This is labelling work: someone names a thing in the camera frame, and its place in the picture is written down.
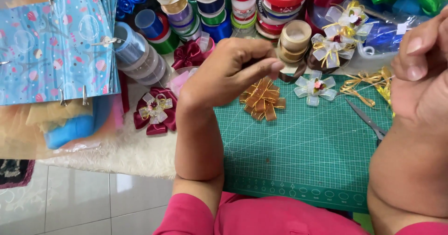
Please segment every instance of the green cutting mat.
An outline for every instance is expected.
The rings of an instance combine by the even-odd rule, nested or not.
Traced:
[[[337,86],[346,76],[333,76]],[[348,95],[320,99],[318,107],[298,98],[295,84],[274,82],[286,109],[277,120],[256,121],[234,100],[215,108],[224,143],[224,190],[255,197],[286,196],[311,205],[367,213],[370,157],[374,131],[345,101],[349,98],[374,122],[389,129],[392,112],[374,87],[360,91],[377,110]],[[367,84],[358,86],[358,90]]]

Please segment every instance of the scissor blade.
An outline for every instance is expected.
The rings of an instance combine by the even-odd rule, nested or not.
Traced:
[[[345,100],[348,102],[348,104],[352,107],[353,111],[355,111],[359,117],[361,117],[364,122],[367,123],[373,130],[378,130],[380,133],[386,135],[387,132],[384,131],[382,128],[378,127],[371,118],[369,118],[361,109],[359,109],[357,106],[355,106],[350,100],[345,98]]]

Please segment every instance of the pink shirt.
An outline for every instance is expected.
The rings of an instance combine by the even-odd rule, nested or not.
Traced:
[[[345,217],[287,197],[251,198],[223,192],[216,218],[200,199],[174,195],[155,235],[367,235]],[[448,225],[418,223],[396,235],[448,234]]]

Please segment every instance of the forearm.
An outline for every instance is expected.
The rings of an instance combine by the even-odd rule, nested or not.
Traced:
[[[448,140],[437,133],[412,129],[406,120],[394,120],[372,156],[370,190],[391,207],[446,218]]]
[[[176,173],[187,180],[214,179],[224,172],[224,148],[212,108],[179,99],[176,109]]]

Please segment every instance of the hand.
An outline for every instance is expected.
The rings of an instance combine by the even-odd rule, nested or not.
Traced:
[[[406,32],[392,61],[398,118],[428,134],[448,133],[448,9]]]
[[[242,65],[251,59],[262,60],[242,70]],[[222,39],[198,71],[184,84],[179,101],[207,108],[223,106],[265,76],[277,79],[283,67],[283,62],[277,59],[269,41]]]

